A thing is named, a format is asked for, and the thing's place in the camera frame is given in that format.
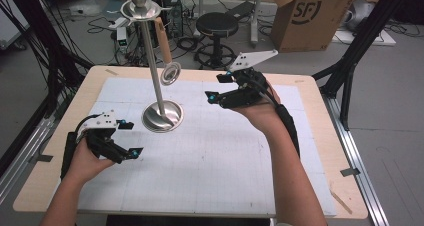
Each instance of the hand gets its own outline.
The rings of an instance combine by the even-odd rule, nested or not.
[[[75,149],[65,178],[71,178],[73,182],[83,185],[113,164],[114,162],[109,159],[98,159],[94,156],[87,146],[86,139],[83,138]]]
[[[275,100],[280,103],[280,97],[277,95],[277,92],[275,92],[271,84],[269,85],[268,92],[270,92]],[[276,125],[281,126],[282,124],[281,119],[275,112],[274,105],[266,99],[261,99],[254,105],[234,108],[232,110],[244,115],[255,128],[262,131],[264,134],[272,132]]]

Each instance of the stool leg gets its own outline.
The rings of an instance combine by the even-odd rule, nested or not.
[[[213,38],[213,53],[211,57],[211,65],[219,67],[222,64],[221,40],[219,37]]]

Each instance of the black stool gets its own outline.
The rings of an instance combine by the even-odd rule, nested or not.
[[[226,69],[234,62],[237,58],[234,51],[220,43],[221,38],[228,38],[237,32],[238,22],[234,16],[216,12],[204,14],[197,19],[196,29],[213,40],[213,44],[200,47],[194,55],[194,60],[201,64],[199,69],[203,69],[203,66]],[[212,47],[212,53],[206,52],[209,47]]]

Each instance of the round metal base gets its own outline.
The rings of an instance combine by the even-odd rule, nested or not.
[[[164,100],[163,106],[166,117],[160,115],[157,102],[152,103],[144,110],[141,120],[148,130],[157,133],[169,132],[177,128],[183,121],[184,112],[179,104]]]

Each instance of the power strip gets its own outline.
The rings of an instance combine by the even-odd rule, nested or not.
[[[127,22],[128,22],[128,19],[126,19],[124,17],[120,17],[117,20],[115,20],[115,24],[109,25],[109,28],[116,29],[118,27],[121,27],[123,24],[125,24]]]

